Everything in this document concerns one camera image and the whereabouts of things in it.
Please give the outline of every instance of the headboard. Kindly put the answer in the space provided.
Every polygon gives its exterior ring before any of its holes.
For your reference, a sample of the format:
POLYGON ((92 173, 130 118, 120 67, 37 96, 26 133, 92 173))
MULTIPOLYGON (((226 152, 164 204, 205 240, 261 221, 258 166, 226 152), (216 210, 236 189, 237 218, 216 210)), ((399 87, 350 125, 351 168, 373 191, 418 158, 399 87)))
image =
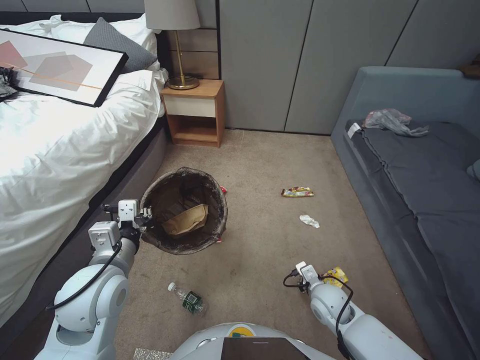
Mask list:
MULTIPOLYGON (((18 25, 37 20, 49 19, 52 15, 61 14, 62 20, 78 23, 96 23, 99 17, 108 22, 130 20, 139 18, 142 14, 137 12, 27 12, 27 11, 0 11, 1 25, 18 25)), ((169 53, 167 33, 162 31, 156 34, 157 58, 161 66, 172 73, 172 58, 169 53)))

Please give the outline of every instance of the lamp shade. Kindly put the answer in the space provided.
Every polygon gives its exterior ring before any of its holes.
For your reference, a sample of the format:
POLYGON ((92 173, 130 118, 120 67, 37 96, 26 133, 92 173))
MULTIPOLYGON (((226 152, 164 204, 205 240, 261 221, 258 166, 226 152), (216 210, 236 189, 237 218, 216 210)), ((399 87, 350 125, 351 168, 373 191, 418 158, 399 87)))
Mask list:
POLYGON ((195 0, 144 0, 146 27, 156 30, 187 30, 200 27, 195 0))

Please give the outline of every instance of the drawer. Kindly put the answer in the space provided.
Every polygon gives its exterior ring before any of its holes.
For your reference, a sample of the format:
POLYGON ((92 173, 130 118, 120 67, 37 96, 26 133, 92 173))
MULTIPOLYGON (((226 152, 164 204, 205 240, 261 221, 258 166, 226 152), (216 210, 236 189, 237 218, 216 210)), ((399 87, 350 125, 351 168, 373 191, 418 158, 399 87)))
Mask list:
POLYGON ((215 99, 164 95, 169 115, 187 115, 215 118, 215 99))

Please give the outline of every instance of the trash can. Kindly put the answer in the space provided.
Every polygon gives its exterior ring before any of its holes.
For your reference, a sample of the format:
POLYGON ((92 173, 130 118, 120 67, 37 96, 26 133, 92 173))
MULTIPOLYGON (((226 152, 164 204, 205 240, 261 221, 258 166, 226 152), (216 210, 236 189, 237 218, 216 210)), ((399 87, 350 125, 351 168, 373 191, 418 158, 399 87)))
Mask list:
POLYGON ((227 224, 227 201, 219 184, 206 172, 189 167, 159 177, 141 198, 140 208, 148 207, 153 227, 142 234, 142 239, 174 255, 193 254, 216 243, 227 224), (201 204, 208 205, 204 226, 181 237, 167 234, 163 223, 201 204))

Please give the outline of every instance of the gray sofa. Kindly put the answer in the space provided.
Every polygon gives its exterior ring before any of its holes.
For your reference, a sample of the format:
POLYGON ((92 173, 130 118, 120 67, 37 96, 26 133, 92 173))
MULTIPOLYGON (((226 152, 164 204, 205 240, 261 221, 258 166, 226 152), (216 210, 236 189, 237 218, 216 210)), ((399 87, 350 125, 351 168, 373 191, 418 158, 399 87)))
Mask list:
POLYGON ((363 67, 331 139, 435 359, 480 359, 480 81, 456 70, 363 67), (347 130, 395 108, 423 138, 347 130))

